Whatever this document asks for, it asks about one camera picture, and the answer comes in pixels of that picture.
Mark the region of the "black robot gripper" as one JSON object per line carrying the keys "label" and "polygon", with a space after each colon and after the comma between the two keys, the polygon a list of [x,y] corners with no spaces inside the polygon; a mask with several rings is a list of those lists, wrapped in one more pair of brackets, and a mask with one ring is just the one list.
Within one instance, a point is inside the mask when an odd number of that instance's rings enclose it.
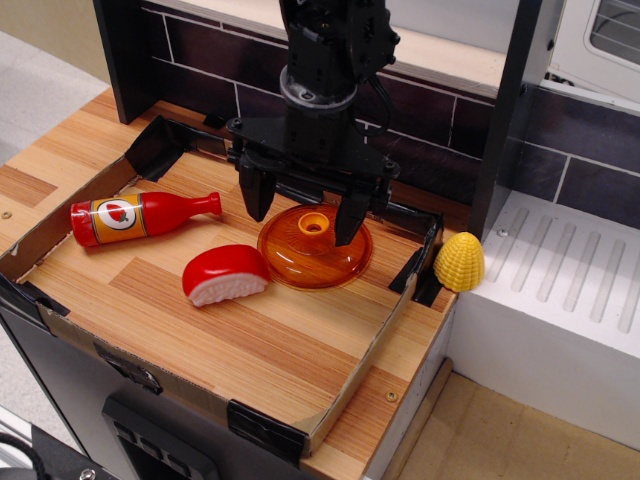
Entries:
{"label": "black robot gripper", "polygon": [[264,220],[278,181],[329,191],[341,196],[335,245],[350,245],[367,212],[386,208],[399,165],[364,142],[352,116],[355,83],[323,95],[301,83],[290,67],[283,68],[279,81],[283,116],[237,117],[227,123],[233,137],[229,158],[239,173],[247,213]]}

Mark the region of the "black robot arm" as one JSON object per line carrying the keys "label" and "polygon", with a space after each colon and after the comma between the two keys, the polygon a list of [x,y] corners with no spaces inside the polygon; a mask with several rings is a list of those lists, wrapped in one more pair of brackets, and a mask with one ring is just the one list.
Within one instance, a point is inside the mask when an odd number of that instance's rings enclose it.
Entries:
{"label": "black robot arm", "polygon": [[352,242],[367,213],[385,209],[399,165],[366,144],[353,104],[368,83],[384,108],[391,100],[377,76],[394,63],[400,37],[382,1],[283,1],[288,63],[278,118],[235,118],[228,151],[247,213],[262,221],[282,180],[340,196],[335,243]]}

